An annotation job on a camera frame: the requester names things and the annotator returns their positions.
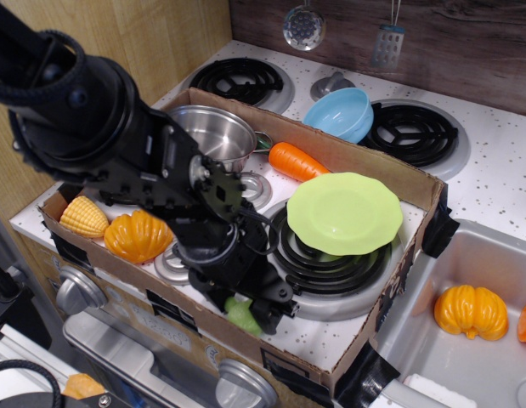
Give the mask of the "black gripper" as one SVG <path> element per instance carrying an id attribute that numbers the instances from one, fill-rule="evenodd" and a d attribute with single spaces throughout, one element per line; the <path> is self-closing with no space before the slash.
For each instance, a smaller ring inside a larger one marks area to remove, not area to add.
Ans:
<path id="1" fill-rule="evenodd" d="M 268 260 L 278 241 L 268 238 L 267 225 L 271 221 L 254 210 L 241 210 L 229 222 L 207 210 L 173 211 L 175 252 L 189 268 L 189 283 L 224 313 L 235 293 L 251 298 L 254 320 L 274 335 L 284 315 L 295 315 L 297 304 Z"/>

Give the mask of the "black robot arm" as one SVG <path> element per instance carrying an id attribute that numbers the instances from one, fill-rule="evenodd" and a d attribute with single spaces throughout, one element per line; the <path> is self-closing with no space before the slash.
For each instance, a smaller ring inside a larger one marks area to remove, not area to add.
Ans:
<path id="1" fill-rule="evenodd" d="M 150 108 L 116 62 L 60 31 L 33 31 L 0 4 L 0 104 L 25 161 L 55 179 L 123 196 L 163 220 L 189 282 L 217 308 L 241 294 L 265 333 L 297 304 L 268 260 L 269 220 L 240 175 Z"/>

